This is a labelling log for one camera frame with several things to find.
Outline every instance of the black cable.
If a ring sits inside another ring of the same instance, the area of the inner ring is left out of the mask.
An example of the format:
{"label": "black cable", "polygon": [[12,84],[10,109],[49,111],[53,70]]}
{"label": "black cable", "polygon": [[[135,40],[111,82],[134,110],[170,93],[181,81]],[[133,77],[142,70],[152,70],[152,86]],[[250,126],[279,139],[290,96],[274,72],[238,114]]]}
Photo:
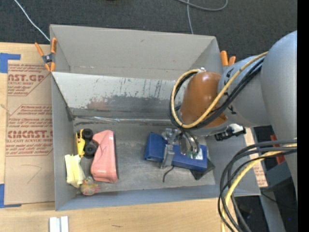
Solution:
{"label": "black cable", "polygon": [[[262,143],[257,143],[257,144],[254,144],[254,145],[250,145],[250,146],[247,146],[245,148],[243,148],[241,151],[239,151],[234,157],[233,159],[228,163],[228,165],[226,166],[226,168],[224,169],[223,171],[223,174],[222,174],[222,177],[221,177],[221,181],[220,181],[220,196],[219,196],[219,202],[218,202],[218,209],[220,209],[220,199],[222,199],[222,193],[224,191],[224,189],[231,185],[231,180],[235,177],[236,173],[238,173],[240,171],[240,169],[245,165],[247,164],[248,162],[251,162],[252,160],[242,164],[240,167],[237,168],[237,170],[231,175],[231,168],[233,166],[233,164],[240,158],[246,156],[246,155],[250,155],[250,154],[253,154],[253,153],[256,153],[256,152],[261,152],[261,151],[271,151],[271,150],[274,150],[274,151],[287,151],[287,153],[280,153],[280,154],[276,154],[276,155],[285,155],[285,154],[291,154],[291,153],[294,153],[297,149],[297,147],[276,147],[276,148],[261,148],[261,149],[258,149],[258,150],[252,150],[252,151],[249,151],[249,152],[246,152],[248,151],[249,149],[251,148],[254,148],[254,147],[257,147],[257,146],[266,146],[266,145],[274,145],[274,144],[289,144],[289,143],[297,143],[297,140],[277,140],[277,141],[268,141],[268,142],[262,142]],[[224,179],[225,179],[225,175],[226,175],[226,172],[228,171],[228,181],[227,183],[224,185],[223,187],[223,183],[224,183]],[[231,220],[231,222],[233,223],[233,225],[239,230],[239,226],[235,223],[235,221],[233,220],[231,214],[229,213],[228,211],[228,207],[225,203],[225,199],[222,199],[222,203],[223,203],[223,208],[225,209],[226,211],[226,214],[228,215],[229,219]],[[246,231],[250,231],[249,227],[246,226],[246,223],[245,221],[243,220],[242,221],[242,224],[244,224],[244,227],[246,229]]]}
{"label": "black cable", "polygon": [[282,203],[280,203],[280,202],[278,202],[278,201],[272,199],[272,198],[269,197],[268,195],[264,194],[263,191],[261,191],[261,194],[262,194],[264,197],[266,197],[267,199],[269,199],[269,200],[275,202],[275,203],[278,204],[279,206],[282,206],[282,207],[284,207],[284,208],[286,208],[286,209],[289,209],[289,210],[291,210],[291,211],[298,212],[297,209],[295,209],[295,208],[293,208],[293,207],[289,207],[289,206],[287,206],[287,205],[285,205],[285,204],[282,204]]}
{"label": "black cable", "polygon": [[[264,147],[264,146],[269,146],[269,145],[276,145],[276,144],[292,144],[292,143],[297,143],[297,140],[276,140],[276,141],[267,141],[267,142],[261,142],[261,143],[256,143],[253,145],[249,145],[245,148],[243,148],[242,150],[240,150],[233,158],[232,160],[227,164],[227,166],[225,167],[223,173],[222,173],[222,177],[221,177],[221,181],[220,181],[220,190],[224,190],[226,187],[223,188],[223,184],[224,184],[224,179],[225,179],[225,175],[228,173],[228,170],[232,168],[233,164],[237,161],[237,159],[242,158],[242,154],[245,153],[246,151],[249,151],[250,149],[256,148],[256,147]],[[259,151],[266,151],[266,148],[262,148],[259,149]]]}
{"label": "black cable", "polygon": [[165,176],[166,176],[170,171],[172,171],[172,170],[174,169],[174,167],[175,167],[175,166],[172,166],[171,169],[167,170],[167,171],[164,173],[164,175],[163,175],[163,180],[162,180],[163,183],[165,182]]}
{"label": "black cable", "polygon": [[292,154],[296,152],[296,150],[290,150],[290,151],[287,151],[287,152],[284,152],[284,153],[278,153],[278,154],[275,154],[275,155],[272,155],[272,156],[264,156],[264,157],[258,157],[258,158],[254,158],[254,159],[251,159],[245,163],[243,163],[242,165],[240,165],[236,171],[234,171],[234,173],[231,175],[231,177],[228,179],[228,182],[223,186],[223,188],[220,189],[220,195],[219,195],[219,199],[218,199],[218,212],[219,212],[219,215],[222,219],[222,221],[226,224],[226,226],[231,230],[231,231],[234,231],[233,228],[231,228],[231,226],[228,224],[227,220],[223,217],[222,215],[222,212],[221,212],[221,208],[220,208],[220,201],[222,202],[222,205],[223,205],[223,209],[225,210],[225,213],[227,214],[228,218],[230,219],[231,223],[235,226],[235,228],[240,231],[240,227],[239,225],[234,221],[231,213],[229,212],[228,210],[228,207],[227,207],[227,204],[225,203],[225,199],[224,199],[224,196],[223,196],[223,192],[225,190],[225,188],[228,187],[228,185],[230,184],[230,182],[232,181],[232,179],[235,177],[235,175],[241,170],[242,167],[244,167],[246,164],[254,161],[254,160],[257,160],[257,159],[266,159],[266,158],[269,158],[269,157],[275,157],[275,156],[280,156],[280,155],[288,155],[288,154]]}
{"label": "black cable", "polygon": [[[236,87],[233,89],[233,91],[227,97],[227,99],[223,102],[223,104],[219,108],[213,110],[213,113],[211,113],[210,116],[208,116],[208,118],[204,119],[202,122],[198,123],[193,128],[189,128],[189,129],[182,128],[182,125],[179,125],[175,121],[175,118],[172,116],[171,102],[170,102],[170,104],[169,104],[169,118],[170,118],[172,124],[175,125],[176,127],[180,128],[180,129],[182,129],[182,130],[188,131],[188,130],[196,130],[196,129],[202,128],[202,127],[210,124],[211,122],[213,122],[232,103],[232,101],[244,89],[244,87],[261,71],[263,61],[264,61],[264,58],[261,58],[259,61],[257,61],[255,63],[255,65],[253,65],[251,67],[251,69],[244,75],[242,80],[236,85]],[[176,87],[175,96],[174,96],[174,98],[172,98],[172,96],[171,96],[170,100],[171,99],[175,100],[175,97],[176,97],[181,85],[185,82],[185,80],[187,80],[189,77],[191,77],[194,74],[195,73],[190,73],[189,75],[185,76],[182,80],[179,81],[179,84]]]}

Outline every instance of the yellow cable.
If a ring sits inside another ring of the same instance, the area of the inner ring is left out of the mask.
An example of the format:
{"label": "yellow cable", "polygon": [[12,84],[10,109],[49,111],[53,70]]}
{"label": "yellow cable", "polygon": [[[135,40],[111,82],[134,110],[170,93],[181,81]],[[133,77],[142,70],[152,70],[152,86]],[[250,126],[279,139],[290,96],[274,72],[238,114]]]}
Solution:
{"label": "yellow cable", "polygon": [[[284,147],[297,147],[297,143],[295,144],[288,144],[288,145],[284,145]],[[260,157],[268,157],[268,156],[272,156],[272,155],[276,155],[282,153],[282,151],[270,151],[267,152],[265,154],[262,154]],[[245,174],[258,162],[261,162],[262,160],[264,160],[263,158],[261,159],[256,159],[254,161],[252,161],[251,163],[249,163],[235,178],[235,180],[233,181],[231,187],[229,188],[229,190],[227,191],[227,194],[225,196],[225,203],[226,205],[228,205],[228,202],[230,201],[231,195],[234,191],[234,189],[236,188],[236,186],[238,185],[238,183],[241,181],[241,179],[245,176]],[[223,218],[225,217],[225,211],[222,211],[222,216]],[[223,222],[223,220],[221,220],[221,231],[225,232],[225,223]]]}
{"label": "yellow cable", "polygon": [[186,72],[185,74],[183,74],[176,82],[173,91],[172,91],[172,95],[171,95],[171,109],[172,109],[172,115],[173,118],[175,119],[175,121],[177,122],[178,125],[180,125],[182,128],[186,128],[186,129],[190,129],[193,128],[194,126],[196,126],[197,124],[199,124],[200,122],[202,122],[206,116],[208,116],[208,114],[211,112],[211,110],[214,108],[214,106],[218,103],[219,99],[223,96],[223,94],[225,93],[225,91],[228,89],[228,87],[232,84],[232,82],[236,79],[236,77],[244,70],[246,69],[249,65],[251,65],[253,62],[257,61],[258,59],[264,57],[268,52],[264,52],[256,57],[254,57],[253,59],[251,59],[249,62],[247,62],[245,65],[243,65],[237,72],[235,72],[235,74],[231,77],[231,79],[227,82],[227,84],[223,87],[223,89],[220,91],[220,93],[217,95],[217,97],[214,99],[214,101],[211,103],[211,105],[209,106],[209,108],[205,111],[205,113],[203,113],[203,115],[201,117],[199,117],[195,122],[191,123],[191,124],[183,124],[175,111],[175,107],[174,107],[174,98],[175,98],[175,93],[176,93],[176,88],[178,86],[178,84],[180,83],[180,81],[188,74],[190,73],[196,73],[196,72],[200,72],[201,70],[190,70],[188,72]]}

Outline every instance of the cable bundle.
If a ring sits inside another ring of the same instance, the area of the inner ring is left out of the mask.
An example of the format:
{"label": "cable bundle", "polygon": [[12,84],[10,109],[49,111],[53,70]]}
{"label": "cable bundle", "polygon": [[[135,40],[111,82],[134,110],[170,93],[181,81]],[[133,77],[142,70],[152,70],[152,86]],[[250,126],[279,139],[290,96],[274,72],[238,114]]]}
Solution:
{"label": "cable bundle", "polygon": [[[236,98],[236,96],[242,91],[242,89],[261,71],[262,63],[264,61],[265,55],[267,52],[264,52],[256,57],[254,57],[252,60],[248,61],[245,65],[243,65],[227,82],[227,84],[223,87],[223,89],[220,91],[218,96],[215,98],[215,100],[212,102],[212,104],[209,106],[209,108],[205,111],[205,113],[198,118],[195,122],[191,124],[184,124],[177,116],[176,112],[180,109],[180,106],[175,107],[175,97],[177,93],[179,92],[179,89],[181,85],[188,80],[191,76],[193,76],[196,73],[201,72],[202,70],[189,70],[186,73],[184,73],[176,82],[173,91],[170,96],[170,103],[169,103],[169,117],[173,125],[180,128],[182,131],[184,130],[196,130],[200,129],[202,127],[205,127],[212,121],[214,121]],[[226,90],[229,88],[229,86],[232,84],[232,82],[236,79],[236,77],[248,66],[250,66],[255,61],[258,62],[244,75],[242,80],[237,84],[237,86],[233,89],[232,93],[228,96],[228,98],[223,102],[223,104],[217,108],[213,109],[215,105],[218,103],[219,99],[224,95]]]}
{"label": "cable bundle", "polygon": [[[269,157],[276,157],[279,155],[288,155],[295,153],[297,151],[297,139],[293,140],[277,140],[277,141],[267,141],[262,143],[257,143],[250,145],[248,147],[243,148],[240,150],[233,158],[232,160],[227,164],[225,167],[221,180],[220,180],[220,195],[218,199],[218,211],[219,215],[222,219],[221,222],[221,231],[225,232],[225,226],[227,226],[231,231],[235,231],[234,228],[237,231],[240,231],[239,225],[235,222],[233,219],[231,213],[228,210],[227,204],[229,200],[231,199],[234,204],[235,212],[237,213],[239,217],[239,221],[243,225],[246,232],[250,232],[250,228],[244,221],[237,205],[236,201],[233,195],[233,191],[240,182],[240,180],[245,176],[245,174],[258,162],[261,162],[265,158]],[[261,153],[266,152],[262,154],[260,157],[248,160],[241,164],[235,171],[232,172],[233,165],[236,161],[239,159],[249,156],[251,154],[255,153]],[[228,188],[226,196],[224,197],[224,191]],[[233,224],[234,228],[228,223],[228,221],[225,219],[225,215],[228,216],[228,219]]]}

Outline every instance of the black wheel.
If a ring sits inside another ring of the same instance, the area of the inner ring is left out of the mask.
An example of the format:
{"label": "black wheel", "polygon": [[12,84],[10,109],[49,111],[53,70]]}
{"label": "black wheel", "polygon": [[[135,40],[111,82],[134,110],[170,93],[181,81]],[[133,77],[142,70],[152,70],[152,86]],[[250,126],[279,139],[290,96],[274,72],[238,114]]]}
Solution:
{"label": "black wheel", "polygon": [[92,158],[95,152],[97,151],[97,146],[92,141],[90,141],[89,143],[85,145],[84,150],[85,150],[84,156],[86,158]]}
{"label": "black wheel", "polygon": [[93,131],[91,129],[83,129],[82,138],[86,141],[90,141],[93,137]]}

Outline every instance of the pink object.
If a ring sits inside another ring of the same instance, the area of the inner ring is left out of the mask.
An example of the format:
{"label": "pink object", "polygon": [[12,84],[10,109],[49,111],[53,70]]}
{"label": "pink object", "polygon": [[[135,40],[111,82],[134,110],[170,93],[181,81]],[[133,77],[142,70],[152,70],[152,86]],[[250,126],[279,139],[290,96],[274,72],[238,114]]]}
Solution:
{"label": "pink object", "polygon": [[114,133],[111,130],[105,130],[94,134],[92,140],[98,143],[90,170],[93,179],[110,183],[117,182]]}

